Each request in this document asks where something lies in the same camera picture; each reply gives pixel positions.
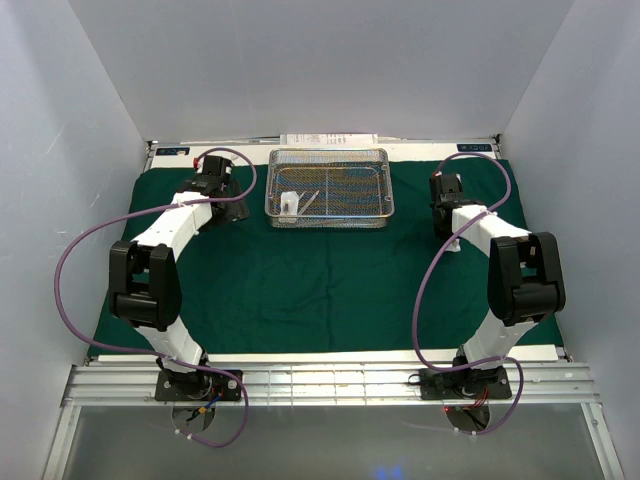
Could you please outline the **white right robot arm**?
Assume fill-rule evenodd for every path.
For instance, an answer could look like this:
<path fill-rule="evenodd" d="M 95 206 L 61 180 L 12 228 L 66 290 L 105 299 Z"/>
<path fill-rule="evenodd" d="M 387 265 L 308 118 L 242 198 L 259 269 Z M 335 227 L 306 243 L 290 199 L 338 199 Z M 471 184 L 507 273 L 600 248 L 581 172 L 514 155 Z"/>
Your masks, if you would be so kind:
<path fill-rule="evenodd" d="M 434 375 L 436 385 L 474 397 L 486 386 L 506 384 L 503 358 L 526 333 L 564 308 L 558 244 L 549 232 L 515 227 L 466 199 L 456 174 L 436 174 L 429 186 L 436 236 L 446 240 L 461 231 L 462 239 L 488 257 L 489 310 L 454 358 L 461 366 Z M 475 363 L 485 358 L 487 363 Z"/>

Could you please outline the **dark green surgical drape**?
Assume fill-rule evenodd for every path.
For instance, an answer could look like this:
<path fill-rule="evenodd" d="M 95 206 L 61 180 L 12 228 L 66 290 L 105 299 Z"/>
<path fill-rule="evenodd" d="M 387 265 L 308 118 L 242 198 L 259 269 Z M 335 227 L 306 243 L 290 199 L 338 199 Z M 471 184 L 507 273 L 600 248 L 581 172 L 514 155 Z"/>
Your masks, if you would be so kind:
<path fill-rule="evenodd" d="M 212 354 L 455 348 L 487 314 L 487 257 L 439 253 L 435 164 L 390 166 L 395 212 L 381 229 L 278 229 L 267 169 L 237 162 L 250 217 L 191 240 L 177 262 L 182 319 Z"/>

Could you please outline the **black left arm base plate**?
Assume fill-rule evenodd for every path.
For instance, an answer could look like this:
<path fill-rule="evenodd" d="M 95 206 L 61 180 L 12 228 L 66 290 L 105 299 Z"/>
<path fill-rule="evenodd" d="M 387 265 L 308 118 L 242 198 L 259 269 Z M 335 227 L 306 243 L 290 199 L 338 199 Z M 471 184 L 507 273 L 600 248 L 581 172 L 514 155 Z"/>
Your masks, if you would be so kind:
<path fill-rule="evenodd" d="M 158 375 L 154 399 L 159 402 L 239 401 L 241 389 L 237 380 L 219 373 L 174 372 L 163 368 Z"/>

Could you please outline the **metal wire mesh tray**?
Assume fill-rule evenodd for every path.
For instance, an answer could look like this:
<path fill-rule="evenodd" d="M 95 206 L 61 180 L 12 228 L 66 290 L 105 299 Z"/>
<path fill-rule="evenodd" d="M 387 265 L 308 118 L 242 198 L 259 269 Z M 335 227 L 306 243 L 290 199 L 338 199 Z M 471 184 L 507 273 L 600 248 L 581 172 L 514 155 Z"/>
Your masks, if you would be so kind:
<path fill-rule="evenodd" d="M 299 208 L 280 215 L 280 195 L 296 191 Z M 275 228 L 383 228 L 395 212 L 390 162 L 379 148 L 281 148 L 269 156 L 265 214 Z"/>

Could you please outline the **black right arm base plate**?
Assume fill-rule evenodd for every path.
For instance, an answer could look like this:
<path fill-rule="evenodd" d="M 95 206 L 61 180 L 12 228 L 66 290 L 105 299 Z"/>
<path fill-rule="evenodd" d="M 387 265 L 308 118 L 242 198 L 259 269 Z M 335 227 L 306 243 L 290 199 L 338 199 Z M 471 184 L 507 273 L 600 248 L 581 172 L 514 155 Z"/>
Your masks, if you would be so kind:
<path fill-rule="evenodd" d="M 467 369 L 440 373 L 424 368 L 409 376 L 408 384 L 417 386 L 422 400 L 508 400 L 511 387 L 503 367 L 489 370 Z"/>

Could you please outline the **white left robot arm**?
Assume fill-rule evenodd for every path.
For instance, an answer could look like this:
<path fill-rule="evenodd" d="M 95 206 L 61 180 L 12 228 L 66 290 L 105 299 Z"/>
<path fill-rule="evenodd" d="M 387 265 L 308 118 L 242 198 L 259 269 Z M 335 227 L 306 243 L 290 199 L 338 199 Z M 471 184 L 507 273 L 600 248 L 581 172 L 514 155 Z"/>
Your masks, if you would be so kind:
<path fill-rule="evenodd" d="M 171 207 L 131 241 L 114 243 L 109 252 L 109 309 L 142 335 L 160 356 L 159 391 L 165 400 L 237 401 L 239 371 L 230 376 L 201 368 L 208 354 L 180 317 L 182 290 L 177 260 L 201 232 L 249 216 L 233 162 L 206 155 L 196 174 L 174 195 Z"/>

